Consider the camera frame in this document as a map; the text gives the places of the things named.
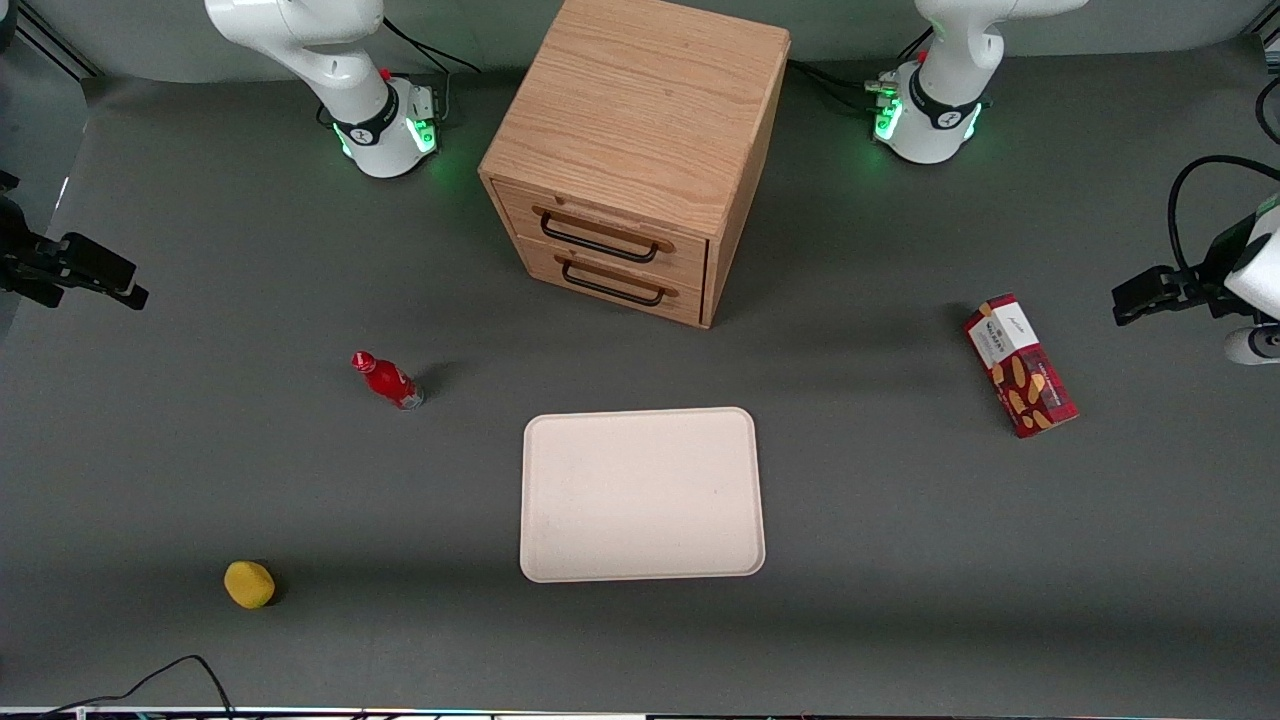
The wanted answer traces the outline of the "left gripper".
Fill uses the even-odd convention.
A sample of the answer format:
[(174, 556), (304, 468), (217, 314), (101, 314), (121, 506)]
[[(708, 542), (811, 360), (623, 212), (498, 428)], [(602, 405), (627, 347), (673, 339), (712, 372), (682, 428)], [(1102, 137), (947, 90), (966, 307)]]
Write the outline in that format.
[(1210, 245), (1204, 260), (1194, 265), (1192, 281), (1167, 265), (1142, 272), (1137, 284), (1121, 284), (1111, 291), (1116, 327), (1158, 313), (1179, 313), (1207, 306), (1212, 315), (1262, 315), (1257, 300), (1245, 299), (1245, 272), (1253, 272), (1263, 252), (1263, 236), (1254, 232), (1257, 217), (1239, 220)]

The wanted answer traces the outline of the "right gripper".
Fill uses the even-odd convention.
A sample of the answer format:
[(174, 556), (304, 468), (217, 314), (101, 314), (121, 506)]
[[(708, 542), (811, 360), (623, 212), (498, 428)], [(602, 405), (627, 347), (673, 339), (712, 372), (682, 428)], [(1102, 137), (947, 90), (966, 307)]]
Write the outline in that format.
[(44, 307), (58, 307), (64, 288), (90, 290), (115, 299), (131, 310), (141, 311), (148, 291), (134, 281), (137, 265), (110, 249), (79, 233), (65, 233), (59, 241), (58, 281), (36, 266), (37, 250), (45, 241), (26, 222), (20, 206), (6, 193), (20, 181), (1, 170), (1, 287)]

